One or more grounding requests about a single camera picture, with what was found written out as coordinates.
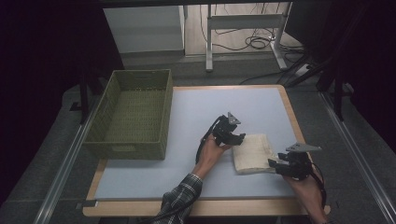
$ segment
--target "green basket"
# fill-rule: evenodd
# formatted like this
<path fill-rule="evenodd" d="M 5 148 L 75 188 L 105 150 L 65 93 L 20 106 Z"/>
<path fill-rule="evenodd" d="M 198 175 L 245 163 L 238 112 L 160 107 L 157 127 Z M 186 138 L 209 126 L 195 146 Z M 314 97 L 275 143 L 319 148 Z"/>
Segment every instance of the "green basket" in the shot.
<path fill-rule="evenodd" d="M 99 159 L 163 160 L 172 94 L 170 70 L 114 71 L 82 145 Z"/>

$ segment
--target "white wall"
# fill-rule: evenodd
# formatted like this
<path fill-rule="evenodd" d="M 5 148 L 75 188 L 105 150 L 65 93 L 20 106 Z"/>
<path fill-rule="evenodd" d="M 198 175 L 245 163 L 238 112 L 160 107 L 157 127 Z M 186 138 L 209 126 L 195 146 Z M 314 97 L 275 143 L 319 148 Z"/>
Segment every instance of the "white wall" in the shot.
<path fill-rule="evenodd" d="M 105 8 L 104 12 L 119 53 L 184 49 L 183 7 Z"/>

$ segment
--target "table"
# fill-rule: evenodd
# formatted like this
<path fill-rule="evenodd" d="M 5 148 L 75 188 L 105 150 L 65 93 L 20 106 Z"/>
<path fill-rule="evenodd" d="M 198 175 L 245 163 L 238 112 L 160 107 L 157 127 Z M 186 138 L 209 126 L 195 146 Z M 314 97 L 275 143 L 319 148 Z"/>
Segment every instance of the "table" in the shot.
<path fill-rule="evenodd" d="M 279 85 L 257 86 L 213 86 L 213 87 L 174 87 L 174 91 L 183 90 L 242 90 L 277 88 L 290 120 L 298 142 L 304 143 L 304 138 L 294 116 L 288 95 Z M 83 214 L 87 217 L 151 217 L 161 208 L 161 200 L 128 200 L 128 201 L 96 201 L 95 193 L 106 168 L 107 160 L 100 160 L 94 175 L 87 202 L 94 206 L 84 206 Z M 208 199 L 198 200 L 191 211 L 194 217 L 210 216 L 292 216 L 304 215 L 305 210 L 294 197 L 261 198 L 261 199 Z"/>

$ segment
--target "person's right hand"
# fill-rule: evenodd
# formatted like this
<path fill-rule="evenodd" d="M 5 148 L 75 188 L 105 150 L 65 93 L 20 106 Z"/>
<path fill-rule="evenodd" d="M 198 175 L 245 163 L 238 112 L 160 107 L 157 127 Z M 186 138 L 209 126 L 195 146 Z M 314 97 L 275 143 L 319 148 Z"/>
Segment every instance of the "person's right hand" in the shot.
<path fill-rule="evenodd" d="M 316 224 L 326 223 L 328 218 L 321 206 L 321 193 L 317 181 L 311 175 L 304 180 L 295 180 L 289 176 L 283 178 L 290 184 L 298 200 Z"/>

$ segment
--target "human hand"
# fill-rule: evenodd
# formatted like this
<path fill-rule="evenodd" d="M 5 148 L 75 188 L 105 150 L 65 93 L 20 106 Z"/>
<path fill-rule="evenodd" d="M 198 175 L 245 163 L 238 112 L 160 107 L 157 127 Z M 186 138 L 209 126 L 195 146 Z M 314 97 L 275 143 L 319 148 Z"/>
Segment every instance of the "human hand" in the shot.
<path fill-rule="evenodd" d="M 322 196 L 317 181 L 311 175 L 304 180 L 295 180 L 282 175 L 290 184 L 298 200 L 305 208 L 314 223 L 326 223 L 328 218 L 322 209 Z"/>
<path fill-rule="evenodd" d="M 201 150 L 200 159 L 192 170 L 192 173 L 198 175 L 201 179 L 204 179 L 220 159 L 221 155 L 231 147 L 232 146 L 230 145 L 216 145 L 215 137 L 213 134 L 210 134 L 205 140 L 205 144 Z"/>

